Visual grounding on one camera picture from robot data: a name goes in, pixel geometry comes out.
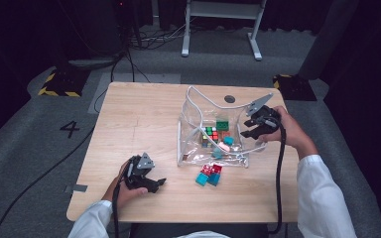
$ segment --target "white metal frame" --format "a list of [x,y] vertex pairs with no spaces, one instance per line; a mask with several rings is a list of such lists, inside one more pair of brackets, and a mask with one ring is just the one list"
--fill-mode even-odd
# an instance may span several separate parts
[[247,37],[252,47],[255,60],[261,60],[262,55],[256,43],[256,35],[264,14],[267,0],[262,0],[260,4],[239,4],[239,3],[220,3],[220,2],[198,2],[188,0],[186,14],[186,28],[184,44],[182,47],[182,57],[188,57],[190,54],[191,41],[191,16],[198,17],[217,17],[217,18],[235,18],[255,20],[253,32],[248,33]]

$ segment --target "black curtain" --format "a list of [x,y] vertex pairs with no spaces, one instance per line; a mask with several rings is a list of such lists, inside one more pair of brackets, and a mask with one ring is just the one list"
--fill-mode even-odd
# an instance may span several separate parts
[[[158,0],[160,26],[169,30],[171,25],[180,27],[185,23],[187,0]],[[211,0],[209,2],[257,4],[260,0]],[[332,0],[268,0],[260,29],[285,31],[312,31],[317,34],[326,17]],[[222,26],[225,29],[253,27],[254,22],[238,19],[198,18],[192,22],[208,29]]]
[[381,1],[360,1],[320,77],[324,99],[381,210]]

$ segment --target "white sleeve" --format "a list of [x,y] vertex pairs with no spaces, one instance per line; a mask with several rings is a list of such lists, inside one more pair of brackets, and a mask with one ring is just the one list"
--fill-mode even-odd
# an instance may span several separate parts
[[356,237],[339,186],[318,155],[299,162],[299,229],[305,237]]
[[106,227],[112,214],[111,202],[100,200],[91,204],[73,224],[68,238],[108,238]]

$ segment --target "person's right arm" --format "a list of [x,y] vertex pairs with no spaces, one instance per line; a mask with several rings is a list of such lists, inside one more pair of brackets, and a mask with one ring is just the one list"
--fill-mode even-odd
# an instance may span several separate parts
[[[342,191],[333,181],[315,143],[284,107],[274,109],[280,113],[286,129],[286,144],[299,155],[299,229],[305,237],[356,237]],[[262,135],[259,140],[280,141],[281,133]]]

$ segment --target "wooden table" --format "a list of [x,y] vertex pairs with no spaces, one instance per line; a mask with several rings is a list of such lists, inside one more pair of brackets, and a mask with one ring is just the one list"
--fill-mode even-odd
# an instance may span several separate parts
[[[200,186],[194,180],[201,167],[177,166],[178,119],[189,85],[112,82],[100,112],[77,184],[86,192],[72,195],[67,218],[76,220],[97,201],[134,155],[147,152],[156,167],[149,179],[167,178],[157,193],[137,198],[122,209],[125,222],[276,222],[275,175],[279,142],[250,155],[249,168],[224,167],[218,186]],[[274,93],[267,103],[284,105],[275,88],[195,85],[220,106],[230,106],[225,95],[241,105]],[[286,147],[281,190],[283,221],[297,221],[298,156]]]

